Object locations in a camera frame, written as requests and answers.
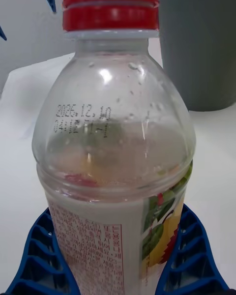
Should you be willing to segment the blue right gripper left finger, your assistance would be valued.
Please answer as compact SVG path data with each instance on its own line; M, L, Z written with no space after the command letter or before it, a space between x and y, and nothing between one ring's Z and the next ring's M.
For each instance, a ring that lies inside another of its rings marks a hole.
M59 249L48 209L30 229L18 271L5 294L80 294L75 278Z

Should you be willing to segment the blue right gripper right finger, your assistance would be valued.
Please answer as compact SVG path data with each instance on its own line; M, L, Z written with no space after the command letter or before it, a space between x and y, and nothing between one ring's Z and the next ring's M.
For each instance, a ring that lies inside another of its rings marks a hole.
M225 295L204 226L183 206L177 240L157 285L158 295Z

